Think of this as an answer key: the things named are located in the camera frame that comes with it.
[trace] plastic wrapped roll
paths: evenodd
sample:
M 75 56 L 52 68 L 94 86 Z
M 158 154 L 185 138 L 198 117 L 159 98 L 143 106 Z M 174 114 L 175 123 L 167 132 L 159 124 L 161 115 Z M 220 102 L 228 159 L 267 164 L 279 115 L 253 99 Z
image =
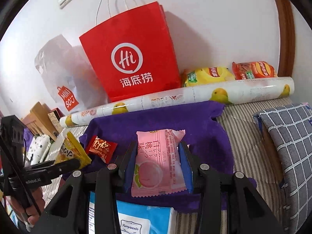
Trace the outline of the plastic wrapped roll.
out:
M 97 117 L 163 106 L 182 105 L 207 100 L 218 101 L 226 105 L 242 104 L 280 97 L 285 98 L 293 93 L 294 81 L 291 77 L 212 83 L 162 91 L 102 105 L 62 117 L 60 124 L 64 128 L 84 126 Z

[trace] yellow chip bag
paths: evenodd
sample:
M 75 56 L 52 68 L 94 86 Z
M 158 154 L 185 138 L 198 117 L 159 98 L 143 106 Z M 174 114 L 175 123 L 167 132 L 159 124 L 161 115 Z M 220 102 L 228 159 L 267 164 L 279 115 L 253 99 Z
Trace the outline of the yellow chip bag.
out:
M 190 87 L 209 83 L 234 81 L 235 76 L 225 67 L 198 68 L 185 70 L 182 74 L 183 87 Z
M 90 157 L 88 157 L 83 147 L 71 132 L 67 133 L 54 163 L 64 162 L 69 159 L 78 159 L 80 161 L 79 169 L 91 163 Z

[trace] finger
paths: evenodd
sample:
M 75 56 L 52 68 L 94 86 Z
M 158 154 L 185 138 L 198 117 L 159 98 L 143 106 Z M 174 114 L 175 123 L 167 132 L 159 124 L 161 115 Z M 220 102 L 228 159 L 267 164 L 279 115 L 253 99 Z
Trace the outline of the finger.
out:
M 19 204 L 19 202 L 14 197 L 7 196 L 6 199 L 10 203 L 10 205 L 12 206 L 12 208 L 15 212 L 20 212 L 20 213 L 25 212 L 25 210 L 23 209 L 21 204 Z
M 32 192 L 32 196 L 33 198 L 36 200 L 40 200 L 42 199 L 43 197 L 43 194 L 42 194 L 42 190 L 41 190 L 41 187 L 37 188 L 35 191 Z
M 35 223 L 39 220 L 39 215 L 30 216 L 28 218 L 28 222 L 32 225 L 35 225 Z
M 42 212 L 44 210 L 44 205 L 46 204 L 45 201 L 43 199 L 40 199 L 40 200 L 37 200 L 36 203 L 37 203 L 40 211 Z M 36 210 L 34 205 L 32 205 L 31 207 L 27 208 L 26 209 L 26 213 L 29 216 L 38 215 L 38 212 L 37 212 L 37 210 Z

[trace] blue and white package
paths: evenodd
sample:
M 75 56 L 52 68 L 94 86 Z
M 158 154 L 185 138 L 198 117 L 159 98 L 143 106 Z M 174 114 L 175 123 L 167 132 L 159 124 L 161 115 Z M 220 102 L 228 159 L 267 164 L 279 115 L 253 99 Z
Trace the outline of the blue and white package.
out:
M 94 230 L 95 193 L 90 192 L 89 233 Z M 175 234 L 177 212 L 169 207 L 152 207 L 117 201 L 122 234 Z

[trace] metal screw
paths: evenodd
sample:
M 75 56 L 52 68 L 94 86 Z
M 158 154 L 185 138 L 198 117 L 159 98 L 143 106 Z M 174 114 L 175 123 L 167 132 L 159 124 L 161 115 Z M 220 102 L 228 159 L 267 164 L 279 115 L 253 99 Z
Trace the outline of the metal screw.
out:
M 202 170 L 209 170 L 209 165 L 207 165 L 206 163 L 202 163 L 202 164 L 200 165 L 200 168 L 201 168 Z
M 237 172 L 237 173 L 235 173 L 235 176 L 236 176 L 237 178 L 243 178 L 243 177 L 244 177 L 244 173 Z
M 79 177 L 81 175 L 81 171 L 74 171 L 73 176 L 74 177 Z
M 114 164 L 114 163 L 110 163 L 110 164 L 107 166 L 107 168 L 108 168 L 109 170 L 114 170 L 114 169 L 117 168 L 117 165 Z

